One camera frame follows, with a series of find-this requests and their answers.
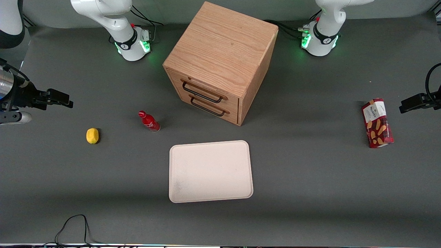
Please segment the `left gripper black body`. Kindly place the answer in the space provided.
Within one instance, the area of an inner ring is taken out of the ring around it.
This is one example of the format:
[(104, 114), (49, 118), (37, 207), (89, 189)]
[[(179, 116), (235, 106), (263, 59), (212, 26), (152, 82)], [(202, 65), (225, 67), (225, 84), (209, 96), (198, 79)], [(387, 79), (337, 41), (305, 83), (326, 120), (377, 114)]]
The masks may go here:
[(441, 109), (441, 92), (428, 94), (428, 100), (430, 101), (429, 108), (433, 108), (433, 110)]

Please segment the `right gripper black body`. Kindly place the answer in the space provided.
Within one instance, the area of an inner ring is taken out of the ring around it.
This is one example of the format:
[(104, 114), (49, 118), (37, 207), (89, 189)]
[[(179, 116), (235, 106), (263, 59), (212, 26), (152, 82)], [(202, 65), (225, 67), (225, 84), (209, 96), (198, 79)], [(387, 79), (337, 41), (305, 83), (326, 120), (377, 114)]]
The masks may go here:
[(36, 108), (45, 111), (47, 109), (45, 94), (45, 91), (37, 90), (33, 83), (27, 83), (24, 87), (13, 83), (11, 91), (1, 99), (1, 111), (17, 111), (19, 108)]

